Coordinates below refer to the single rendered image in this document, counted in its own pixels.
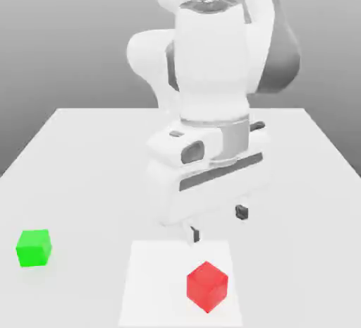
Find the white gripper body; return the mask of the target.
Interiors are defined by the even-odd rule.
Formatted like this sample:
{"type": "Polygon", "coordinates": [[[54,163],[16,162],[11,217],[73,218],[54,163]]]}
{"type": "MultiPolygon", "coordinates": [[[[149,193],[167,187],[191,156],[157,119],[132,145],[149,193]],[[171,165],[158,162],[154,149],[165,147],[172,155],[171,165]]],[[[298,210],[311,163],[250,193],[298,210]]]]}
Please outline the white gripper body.
{"type": "Polygon", "coordinates": [[[231,159],[221,156],[219,129],[165,129],[148,142],[147,198],[164,226],[190,221],[227,207],[268,183],[269,136],[252,129],[248,149],[231,159]]]}

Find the small green cube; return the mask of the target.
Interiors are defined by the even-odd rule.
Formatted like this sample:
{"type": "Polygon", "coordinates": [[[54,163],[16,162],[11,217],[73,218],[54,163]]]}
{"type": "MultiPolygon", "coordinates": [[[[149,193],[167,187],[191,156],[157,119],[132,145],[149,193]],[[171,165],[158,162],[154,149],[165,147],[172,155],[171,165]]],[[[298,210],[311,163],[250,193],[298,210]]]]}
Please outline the small green cube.
{"type": "Polygon", "coordinates": [[[51,239],[47,229],[24,230],[16,245],[16,253],[21,267],[45,266],[51,250],[51,239]]]}

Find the small red cube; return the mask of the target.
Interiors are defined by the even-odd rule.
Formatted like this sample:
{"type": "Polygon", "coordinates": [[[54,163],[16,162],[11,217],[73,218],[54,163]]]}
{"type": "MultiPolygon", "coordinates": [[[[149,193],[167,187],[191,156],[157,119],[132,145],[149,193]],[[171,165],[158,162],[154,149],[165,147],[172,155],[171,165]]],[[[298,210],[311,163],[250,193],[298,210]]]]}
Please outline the small red cube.
{"type": "Polygon", "coordinates": [[[187,297],[206,313],[218,306],[228,293],[228,275],[205,261],[187,275],[187,297]]]}

